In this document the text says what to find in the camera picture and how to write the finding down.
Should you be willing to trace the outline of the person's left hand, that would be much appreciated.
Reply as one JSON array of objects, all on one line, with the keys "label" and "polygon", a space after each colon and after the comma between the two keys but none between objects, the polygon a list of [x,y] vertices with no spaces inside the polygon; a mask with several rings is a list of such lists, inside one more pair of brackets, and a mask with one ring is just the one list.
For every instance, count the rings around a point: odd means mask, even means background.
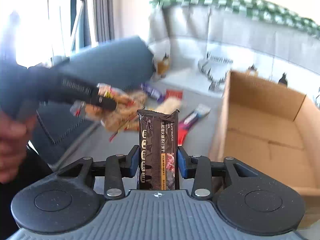
[{"label": "person's left hand", "polygon": [[36,116],[20,123],[1,112],[0,181],[12,181],[26,157],[27,142],[36,124]]}]

